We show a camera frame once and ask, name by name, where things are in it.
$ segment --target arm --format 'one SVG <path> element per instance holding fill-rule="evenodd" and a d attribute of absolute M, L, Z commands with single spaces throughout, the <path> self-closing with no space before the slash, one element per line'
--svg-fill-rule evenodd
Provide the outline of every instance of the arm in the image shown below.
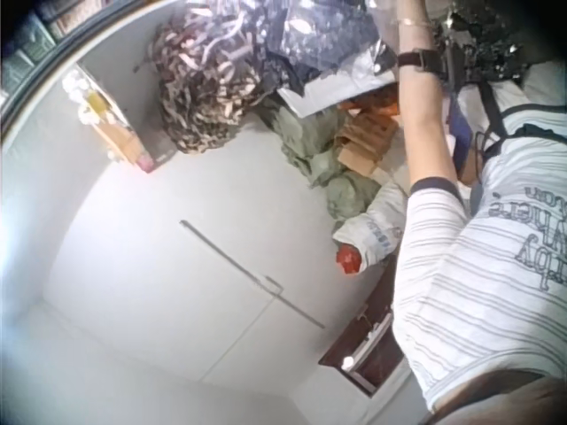
<path fill-rule="evenodd" d="M 398 19 L 428 22 L 424 0 L 398 0 Z M 434 49 L 429 27 L 400 24 L 400 53 Z M 443 91 L 438 78 L 413 66 L 400 69 L 400 111 L 404 122 L 409 180 L 443 177 L 457 182 L 442 119 Z"/>

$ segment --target wooden cabinet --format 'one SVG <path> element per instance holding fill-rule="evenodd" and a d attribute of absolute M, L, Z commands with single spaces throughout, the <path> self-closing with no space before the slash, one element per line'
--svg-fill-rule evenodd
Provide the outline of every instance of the wooden cabinet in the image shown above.
<path fill-rule="evenodd" d="M 404 357 L 393 336 L 391 322 L 396 257 L 391 255 L 386 261 L 384 273 L 360 312 L 319 360 L 320 365 L 336 368 L 369 397 Z M 349 362 L 353 366 L 345 367 Z"/>

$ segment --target wristwatch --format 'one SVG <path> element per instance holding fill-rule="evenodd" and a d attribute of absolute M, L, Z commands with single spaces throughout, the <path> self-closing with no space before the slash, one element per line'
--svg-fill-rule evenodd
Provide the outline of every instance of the wristwatch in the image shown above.
<path fill-rule="evenodd" d="M 449 40 L 443 55 L 436 50 L 414 49 L 398 56 L 398 66 L 412 65 L 423 73 L 434 73 L 451 91 L 458 93 L 467 83 L 465 59 L 459 44 Z"/>
<path fill-rule="evenodd" d="M 447 67 L 445 60 L 436 50 L 414 49 L 413 51 L 401 53 L 398 56 L 398 66 L 412 65 L 423 73 L 434 73 L 441 80 L 447 80 Z"/>

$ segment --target bracelet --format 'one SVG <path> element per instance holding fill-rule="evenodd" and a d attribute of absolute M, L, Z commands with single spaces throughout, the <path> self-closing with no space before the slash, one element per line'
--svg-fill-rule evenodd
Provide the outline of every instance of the bracelet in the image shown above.
<path fill-rule="evenodd" d="M 407 25 L 409 27 L 433 27 L 433 25 L 429 21 L 425 20 L 413 20 L 409 18 L 398 19 L 398 24 L 400 25 Z"/>

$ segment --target watch strap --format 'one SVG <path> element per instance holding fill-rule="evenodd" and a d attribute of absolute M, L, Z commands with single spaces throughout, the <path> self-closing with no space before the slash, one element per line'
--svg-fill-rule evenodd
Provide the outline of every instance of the watch strap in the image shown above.
<path fill-rule="evenodd" d="M 439 78 L 445 79 L 447 71 L 445 62 L 438 51 L 416 49 L 398 56 L 398 66 L 415 66 L 424 73 L 434 73 Z"/>

